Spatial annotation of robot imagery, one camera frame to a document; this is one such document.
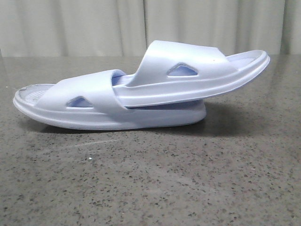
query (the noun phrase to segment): white slide sandal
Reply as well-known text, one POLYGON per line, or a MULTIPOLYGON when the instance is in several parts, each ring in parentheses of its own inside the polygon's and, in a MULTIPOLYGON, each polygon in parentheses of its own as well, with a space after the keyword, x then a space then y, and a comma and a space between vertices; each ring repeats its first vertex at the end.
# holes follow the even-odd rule
POLYGON ((217 48, 154 41, 135 74, 109 70, 30 85, 13 102, 34 120, 69 129, 187 125, 206 116, 204 98, 243 86, 268 63, 262 50, 225 57, 217 48))

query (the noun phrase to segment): granite countertop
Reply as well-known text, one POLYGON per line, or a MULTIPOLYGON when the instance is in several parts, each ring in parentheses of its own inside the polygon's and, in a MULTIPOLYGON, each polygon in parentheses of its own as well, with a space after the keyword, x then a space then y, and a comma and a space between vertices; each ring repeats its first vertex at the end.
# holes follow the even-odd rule
POLYGON ((13 106, 26 85, 140 60, 0 58, 0 225, 301 225, 300 55, 271 56, 189 126, 68 130, 13 106))

